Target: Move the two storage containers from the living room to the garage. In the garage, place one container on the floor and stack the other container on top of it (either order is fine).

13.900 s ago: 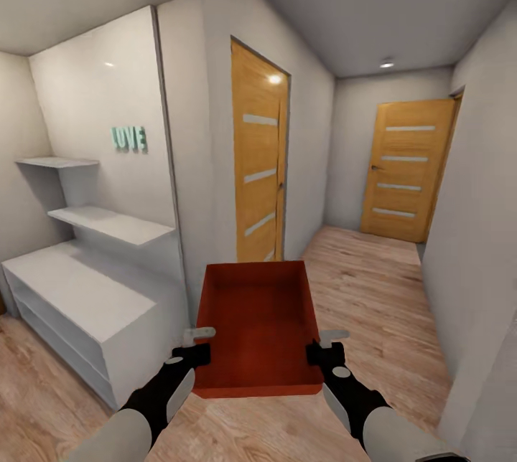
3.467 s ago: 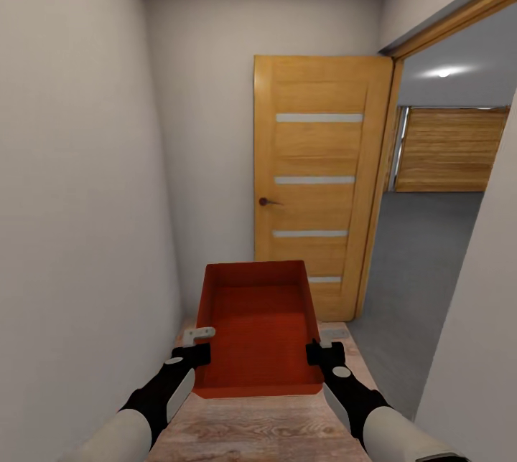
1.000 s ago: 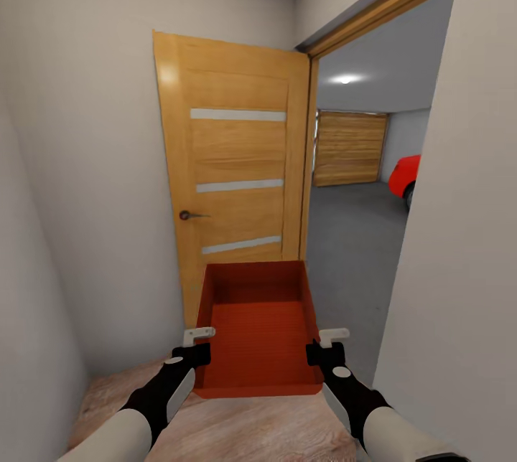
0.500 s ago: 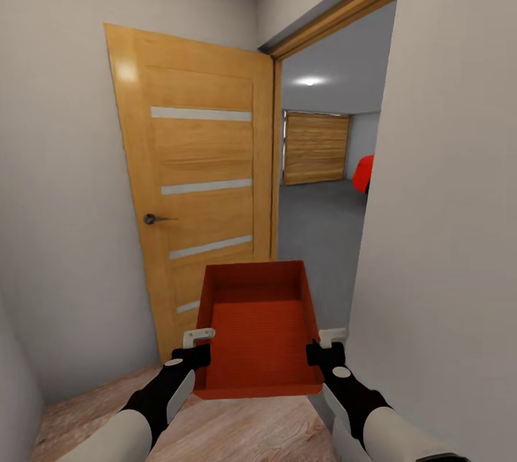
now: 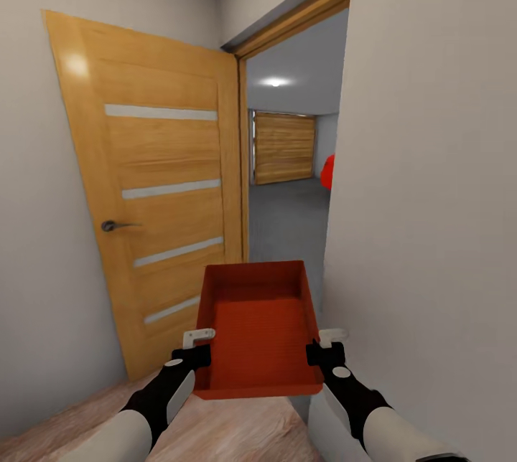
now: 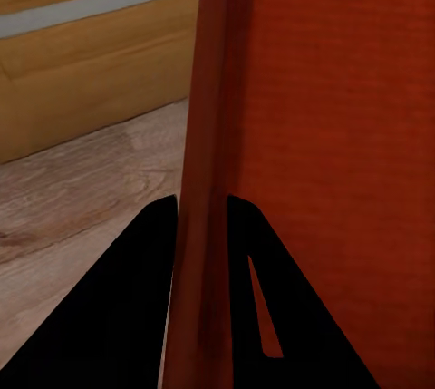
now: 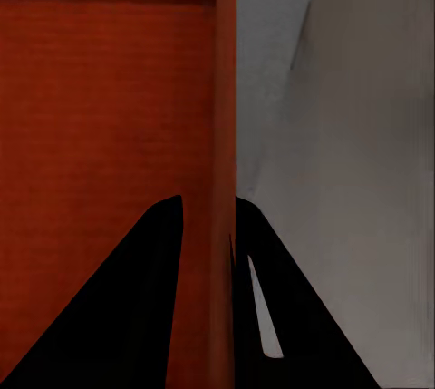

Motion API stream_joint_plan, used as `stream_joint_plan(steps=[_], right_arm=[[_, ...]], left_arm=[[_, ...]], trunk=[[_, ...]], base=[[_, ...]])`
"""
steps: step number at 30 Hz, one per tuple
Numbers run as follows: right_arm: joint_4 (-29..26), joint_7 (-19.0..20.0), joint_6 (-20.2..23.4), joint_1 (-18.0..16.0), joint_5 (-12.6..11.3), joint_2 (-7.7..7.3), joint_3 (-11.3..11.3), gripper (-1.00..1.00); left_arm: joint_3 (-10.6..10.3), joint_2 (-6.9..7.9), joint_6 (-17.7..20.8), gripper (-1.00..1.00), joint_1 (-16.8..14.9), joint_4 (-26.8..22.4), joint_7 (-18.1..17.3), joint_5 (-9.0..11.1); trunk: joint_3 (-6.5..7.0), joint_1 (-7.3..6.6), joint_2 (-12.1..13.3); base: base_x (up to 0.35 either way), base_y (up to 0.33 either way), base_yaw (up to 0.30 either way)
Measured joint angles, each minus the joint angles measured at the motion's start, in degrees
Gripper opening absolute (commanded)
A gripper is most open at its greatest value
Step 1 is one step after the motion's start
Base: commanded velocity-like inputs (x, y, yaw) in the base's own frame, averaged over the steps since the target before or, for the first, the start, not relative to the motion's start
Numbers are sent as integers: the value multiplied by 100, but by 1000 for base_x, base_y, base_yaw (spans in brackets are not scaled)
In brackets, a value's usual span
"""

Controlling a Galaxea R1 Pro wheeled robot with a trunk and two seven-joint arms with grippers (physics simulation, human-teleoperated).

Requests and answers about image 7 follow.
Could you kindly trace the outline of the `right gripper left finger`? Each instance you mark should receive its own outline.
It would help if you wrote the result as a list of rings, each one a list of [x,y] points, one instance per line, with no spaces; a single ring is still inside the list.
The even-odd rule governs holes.
[[[0,389],[165,389],[182,200],[149,207]]]

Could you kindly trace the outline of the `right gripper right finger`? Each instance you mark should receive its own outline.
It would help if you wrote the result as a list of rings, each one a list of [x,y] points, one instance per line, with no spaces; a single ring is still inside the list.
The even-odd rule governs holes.
[[[239,197],[230,256],[235,389],[380,389],[261,209]],[[249,256],[284,358],[263,353]]]

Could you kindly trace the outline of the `storage box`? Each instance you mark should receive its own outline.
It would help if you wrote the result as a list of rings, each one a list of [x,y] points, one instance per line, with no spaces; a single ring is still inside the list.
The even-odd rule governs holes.
[[[181,195],[165,389],[235,389],[237,0],[0,0],[0,384]]]

